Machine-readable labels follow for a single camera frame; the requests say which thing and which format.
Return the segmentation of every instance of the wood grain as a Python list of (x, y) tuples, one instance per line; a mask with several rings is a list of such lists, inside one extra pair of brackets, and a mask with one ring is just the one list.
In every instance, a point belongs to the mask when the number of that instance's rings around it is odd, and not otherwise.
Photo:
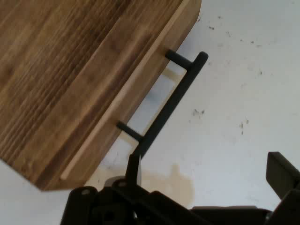
[(148, 50), (139, 66), (132, 73), (117, 97), (102, 116), (89, 138), (79, 150), (79, 156), (72, 162), (63, 174), (63, 179), (74, 182), (83, 181), (89, 177), (104, 158), (114, 140), (119, 136), (120, 130), (116, 128), (118, 121), (128, 122), (143, 98), (149, 92), (158, 76), (169, 62), (165, 58), (168, 49), (177, 50), (196, 22), (201, 1), (183, 1), (157, 37), (156, 42)]
[(89, 178), (119, 133), (115, 122), (140, 104), (201, 1), (0, 2), (0, 158), (49, 190)]

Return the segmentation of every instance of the stain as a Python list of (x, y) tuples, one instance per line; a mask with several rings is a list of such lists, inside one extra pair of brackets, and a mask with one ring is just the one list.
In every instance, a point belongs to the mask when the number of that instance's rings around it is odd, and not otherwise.
[(197, 116), (197, 115), (199, 115), (199, 111), (197, 109), (194, 109), (193, 110), (193, 116)]
[(194, 110), (193, 110), (193, 116), (194, 116), (194, 117), (197, 116), (198, 119), (201, 119), (201, 115), (204, 115), (204, 112), (205, 112), (204, 110), (202, 110), (201, 112), (199, 112), (197, 109), (194, 109)]
[(226, 34), (231, 38), (231, 34), (229, 33), (229, 31), (226, 31)]

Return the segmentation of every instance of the white floor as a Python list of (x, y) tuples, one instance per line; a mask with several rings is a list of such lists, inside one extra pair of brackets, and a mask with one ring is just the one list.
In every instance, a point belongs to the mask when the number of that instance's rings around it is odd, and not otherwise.
[[(300, 169), (299, 10), (297, 0), (202, 1), (178, 53), (209, 60), (143, 159), (144, 188), (189, 208), (275, 208), (267, 152)], [(143, 134), (184, 73), (170, 63), (129, 125)], [(87, 185), (124, 175), (136, 145), (121, 134)], [(1, 224), (59, 224), (68, 191), (41, 193), (2, 162), (0, 177)]]

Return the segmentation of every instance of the black bracket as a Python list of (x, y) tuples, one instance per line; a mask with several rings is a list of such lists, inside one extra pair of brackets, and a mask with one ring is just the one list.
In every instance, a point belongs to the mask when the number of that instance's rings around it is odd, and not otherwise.
[(189, 60), (172, 50), (168, 50), (165, 57), (186, 69), (187, 72), (183, 76), (182, 80), (180, 81), (180, 83), (178, 84), (175, 91), (170, 96), (160, 113), (153, 121), (146, 134), (144, 136), (141, 136), (133, 129), (128, 127), (126, 124), (122, 122), (118, 122), (117, 124), (117, 127), (120, 130), (126, 132), (128, 135), (130, 135), (139, 142), (133, 154), (140, 155), (141, 159), (144, 157), (147, 150), (159, 134), (160, 130), (163, 128), (170, 115), (172, 114), (172, 112), (174, 111), (184, 94), (187, 92), (189, 86), (197, 77), (198, 73), (200, 72), (200, 70), (202, 69), (202, 67), (208, 59), (208, 54), (206, 54), (205, 52), (200, 52), (194, 60), (194, 62), (190, 62)]

